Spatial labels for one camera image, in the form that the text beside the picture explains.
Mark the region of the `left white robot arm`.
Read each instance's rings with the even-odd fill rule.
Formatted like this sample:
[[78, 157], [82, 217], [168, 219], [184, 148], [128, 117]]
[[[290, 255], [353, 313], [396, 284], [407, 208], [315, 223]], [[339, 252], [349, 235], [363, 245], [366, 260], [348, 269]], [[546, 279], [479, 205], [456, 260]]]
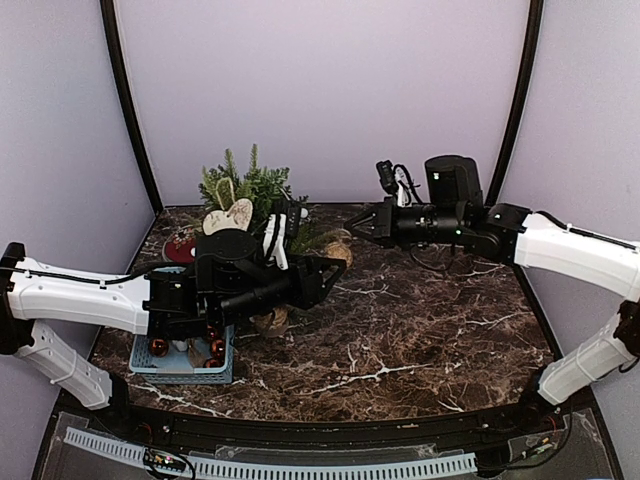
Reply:
[[343, 259], [289, 254], [248, 232], [223, 229], [196, 241], [192, 261], [149, 265], [124, 276], [59, 269], [11, 242], [1, 256], [1, 352], [31, 364], [120, 436], [141, 427], [128, 385], [89, 363], [47, 321], [109, 327], [183, 341], [290, 305], [323, 302]]

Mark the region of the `wooden heart ornament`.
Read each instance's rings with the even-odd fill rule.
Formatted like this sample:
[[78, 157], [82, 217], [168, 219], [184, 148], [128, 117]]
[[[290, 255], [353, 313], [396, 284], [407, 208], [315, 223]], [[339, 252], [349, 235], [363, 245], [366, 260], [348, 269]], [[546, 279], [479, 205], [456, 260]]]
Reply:
[[[233, 181], [228, 178], [220, 179], [214, 189], [220, 209], [211, 210], [202, 221], [202, 231], [206, 236], [224, 229], [239, 229], [248, 231], [253, 216], [253, 202], [249, 198], [235, 198]], [[227, 193], [231, 205], [224, 205], [223, 193]]]

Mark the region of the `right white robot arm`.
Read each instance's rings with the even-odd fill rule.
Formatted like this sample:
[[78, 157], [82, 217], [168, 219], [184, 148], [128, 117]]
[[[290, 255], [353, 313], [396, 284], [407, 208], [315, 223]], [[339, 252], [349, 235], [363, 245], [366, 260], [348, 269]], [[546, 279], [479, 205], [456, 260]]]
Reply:
[[376, 170], [385, 198], [345, 224], [383, 248], [447, 245], [495, 264], [533, 271], [563, 292], [542, 290], [563, 355], [536, 373], [510, 413], [521, 434], [534, 432], [573, 394], [639, 358], [639, 245], [565, 223], [542, 210], [489, 205], [476, 162], [441, 155], [424, 163], [429, 198], [422, 200], [407, 168], [390, 160]]

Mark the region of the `twine ball ornament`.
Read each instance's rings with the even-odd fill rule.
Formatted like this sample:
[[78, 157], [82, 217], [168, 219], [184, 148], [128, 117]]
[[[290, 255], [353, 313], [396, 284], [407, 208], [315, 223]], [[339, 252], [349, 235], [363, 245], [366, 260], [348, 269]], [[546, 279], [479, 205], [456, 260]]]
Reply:
[[289, 310], [286, 306], [276, 307], [269, 314], [258, 316], [254, 320], [254, 326], [265, 338], [279, 337], [289, 327]]
[[325, 234], [325, 246], [323, 253], [326, 257], [338, 260], [344, 260], [346, 267], [353, 265], [353, 253], [350, 248], [352, 235], [344, 229], [335, 229]]

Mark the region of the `small green christmas tree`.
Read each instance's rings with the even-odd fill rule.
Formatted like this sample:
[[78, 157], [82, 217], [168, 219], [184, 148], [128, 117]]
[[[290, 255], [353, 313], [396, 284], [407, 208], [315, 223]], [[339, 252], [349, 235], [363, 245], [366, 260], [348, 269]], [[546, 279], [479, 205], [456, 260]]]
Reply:
[[[258, 148], [253, 146], [250, 150], [250, 163], [245, 173], [240, 173], [231, 150], [224, 153], [223, 164], [215, 168], [205, 168], [202, 171], [202, 181], [199, 185], [205, 203], [210, 210], [220, 209], [214, 189], [216, 183], [228, 177], [233, 181], [235, 198], [249, 198], [253, 202], [253, 216], [248, 232], [258, 242], [258, 252], [262, 258], [262, 237], [266, 223], [274, 204], [279, 200], [291, 200], [290, 189], [287, 185], [289, 170], [286, 167], [271, 169], [262, 167], [258, 162]], [[222, 194], [224, 205], [229, 208], [231, 201], [227, 193]], [[286, 248], [287, 258], [292, 255], [305, 255], [299, 252], [290, 252]]]

